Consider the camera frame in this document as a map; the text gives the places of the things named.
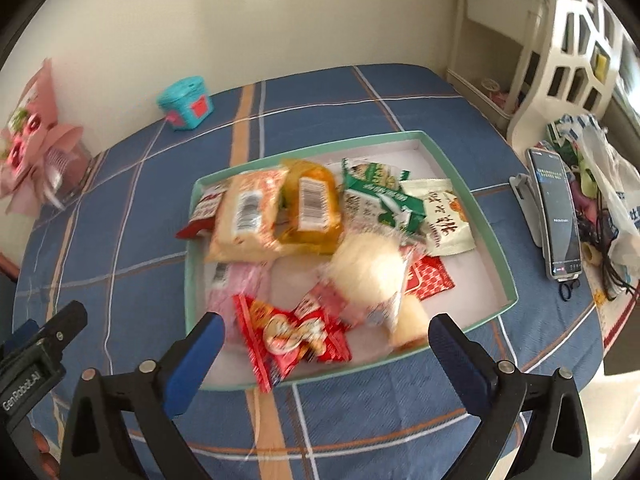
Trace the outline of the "beige jelly cup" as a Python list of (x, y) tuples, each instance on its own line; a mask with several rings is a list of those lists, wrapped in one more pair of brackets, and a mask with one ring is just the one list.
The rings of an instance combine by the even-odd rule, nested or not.
[(402, 297), (397, 323), (390, 333), (390, 345), (401, 349), (427, 343), (431, 318), (417, 296)]

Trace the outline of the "red candy snack pack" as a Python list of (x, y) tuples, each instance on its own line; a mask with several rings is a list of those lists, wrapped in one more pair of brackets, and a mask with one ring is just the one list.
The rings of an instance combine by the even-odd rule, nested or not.
[(344, 323), (311, 296), (285, 311), (244, 294), (234, 310), (258, 388), (271, 391), (303, 360), (345, 363), (352, 359)]

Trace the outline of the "pink snack pack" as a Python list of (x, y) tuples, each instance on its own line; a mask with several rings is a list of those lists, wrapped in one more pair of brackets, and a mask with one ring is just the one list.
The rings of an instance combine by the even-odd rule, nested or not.
[(268, 300), (271, 267), (271, 262), (210, 262), (204, 266), (206, 310), (219, 314), (224, 320), (226, 346), (244, 344), (233, 297), (245, 295)]

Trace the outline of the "white orange snack pack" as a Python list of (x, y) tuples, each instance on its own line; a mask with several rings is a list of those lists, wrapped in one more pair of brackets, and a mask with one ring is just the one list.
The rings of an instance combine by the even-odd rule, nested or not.
[(408, 180), (401, 189), (423, 203), (421, 233), (430, 256), (459, 255), (475, 248), (470, 222), (449, 179)]

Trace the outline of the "red white small snack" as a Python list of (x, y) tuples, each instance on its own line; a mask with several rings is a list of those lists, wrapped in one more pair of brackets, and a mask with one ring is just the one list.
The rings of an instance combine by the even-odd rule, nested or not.
[(222, 181), (209, 186), (198, 200), (186, 226), (179, 230), (175, 238), (178, 240), (194, 240), (213, 232), (218, 208), (228, 190), (228, 183)]

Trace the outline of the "clear white bun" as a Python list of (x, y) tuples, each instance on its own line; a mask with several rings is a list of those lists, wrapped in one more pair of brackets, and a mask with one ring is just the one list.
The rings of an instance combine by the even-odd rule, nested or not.
[(331, 309), (345, 324), (392, 330), (416, 245), (396, 232), (351, 230), (324, 270)]

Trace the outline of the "orange beige snack pack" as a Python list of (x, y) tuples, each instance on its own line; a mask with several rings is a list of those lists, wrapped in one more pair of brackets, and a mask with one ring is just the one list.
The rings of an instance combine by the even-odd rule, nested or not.
[(280, 193), (288, 170), (282, 166), (236, 174), (216, 214), (207, 262), (273, 261), (300, 253), (276, 235)]

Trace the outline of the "green wafer snack pack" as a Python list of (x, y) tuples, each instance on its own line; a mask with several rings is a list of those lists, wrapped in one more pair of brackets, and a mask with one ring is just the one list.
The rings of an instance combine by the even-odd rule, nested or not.
[(349, 220), (384, 224), (408, 233), (419, 232), (426, 219), (422, 200), (367, 183), (344, 189), (343, 212)]

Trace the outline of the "yellow transparent snack pack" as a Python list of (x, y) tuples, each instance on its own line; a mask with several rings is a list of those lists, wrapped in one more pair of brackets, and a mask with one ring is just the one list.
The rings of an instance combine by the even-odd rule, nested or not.
[(281, 188), (286, 223), (279, 242), (318, 255), (333, 254), (343, 233), (334, 175), (307, 159), (285, 158), (281, 165), (288, 172)]

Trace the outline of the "red patterned snack pack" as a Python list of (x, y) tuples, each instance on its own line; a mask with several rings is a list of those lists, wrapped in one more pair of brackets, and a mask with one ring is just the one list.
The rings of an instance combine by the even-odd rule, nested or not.
[(406, 285), (407, 294), (425, 300), (453, 288), (454, 281), (441, 258), (423, 256), (411, 263)]

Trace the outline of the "green rice cracker pack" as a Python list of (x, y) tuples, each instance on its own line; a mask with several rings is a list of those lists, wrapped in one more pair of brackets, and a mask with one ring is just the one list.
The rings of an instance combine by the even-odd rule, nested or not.
[(407, 169), (363, 158), (343, 158), (341, 167), (344, 185), (361, 181), (399, 191), (401, 182), (407, 181), (410, 177), (410, 171)]

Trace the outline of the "green rimmed white tray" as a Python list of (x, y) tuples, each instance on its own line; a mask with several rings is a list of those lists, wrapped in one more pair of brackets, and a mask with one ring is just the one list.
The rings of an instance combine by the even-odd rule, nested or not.
[[(423, 301), (423, 307), (429, 315), (446, 312), (464, 332), (468, 332), (493, 320), (518, 302), (518, 291), (510, 266), (482, 208), (456, 167), (423, 131), (391, 132), (318, 144), (214, 172), (194, 183), (190, 209), (196, 205), (204, 188), (241, 172), (277, 166), (282, 158), (313, 160), (340, 172), (343, 157), (386, 162), (410, 170), (411, 177), (447, 178), (454, 185), (454, 192), (471, 223), (475, 249), (442, 257), (446, 271), (456, 286), (449, 292)], [(186, 242), (184, 317), (187, 334), (207, 310), (206, 292), (213, 277), (212, 272), (209, 272), (211, 265), (205, 263), (207, 243), (208, 238)], [(321, 261), (322, 258), (312, 255), (277, 260), (271, 272), (271, 302), (282, 309), (294, 307), (303, 293), (314, 284), (314, 270)], [(421, 344), (408, 350), (391, 352), (382, 326), (359, 326), (347, 334), (347, 339), (352, 349), (350, 362), (299, 364), (280, 386), (370, 370), (428, 349), (428, 344)], [(225, 344), (203, 380), (201, 389), (236, 391), (255, 386), (255, 377), (244, 344)]]

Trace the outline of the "grey phone stand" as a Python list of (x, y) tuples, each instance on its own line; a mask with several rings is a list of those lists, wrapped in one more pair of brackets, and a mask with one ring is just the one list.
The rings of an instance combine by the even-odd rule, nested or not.
[(542, 247), (542, 233), (540, 227), (539, 206), (530, 187), (528, 174), (517, 174), (509, 178), (510, 187), (514, 193), (529, 229), (534, 244)]

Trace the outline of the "black smartphone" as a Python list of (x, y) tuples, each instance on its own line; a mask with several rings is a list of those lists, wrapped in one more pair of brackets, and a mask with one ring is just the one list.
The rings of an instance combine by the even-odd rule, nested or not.
[(529, 185), (538, 206), (541, 247), (550, 280), (573, 281), (582, 273), (578, 223), (562, 158), (543, 148), (525, 152)]

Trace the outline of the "teal pink small box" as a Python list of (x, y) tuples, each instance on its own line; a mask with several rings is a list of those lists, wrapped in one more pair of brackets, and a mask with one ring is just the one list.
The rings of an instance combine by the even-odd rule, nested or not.
[(190, 76), (168, 86), (156, 102), (174, 130), (193, 130), (213, 113), (215, 107), (204, 78)]

